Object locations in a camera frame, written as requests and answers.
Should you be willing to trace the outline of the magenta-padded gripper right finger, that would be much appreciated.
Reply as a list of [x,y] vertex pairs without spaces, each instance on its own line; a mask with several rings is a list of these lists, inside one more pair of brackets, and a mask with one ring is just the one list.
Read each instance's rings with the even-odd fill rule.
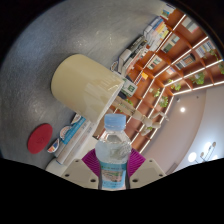
[[154,159],[144,158],[135,149],[131,151],[128,160],[128,180],[130,189],[146,186],[165,176],[166,174]]

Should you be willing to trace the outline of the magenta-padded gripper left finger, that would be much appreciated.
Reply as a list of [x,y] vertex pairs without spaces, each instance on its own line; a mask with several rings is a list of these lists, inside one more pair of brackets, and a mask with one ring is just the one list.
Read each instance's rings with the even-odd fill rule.
[[74,159],[61,177],[81,187],[97,189],[99,185],[99,161],[95,150],[88,152],[82,159]]

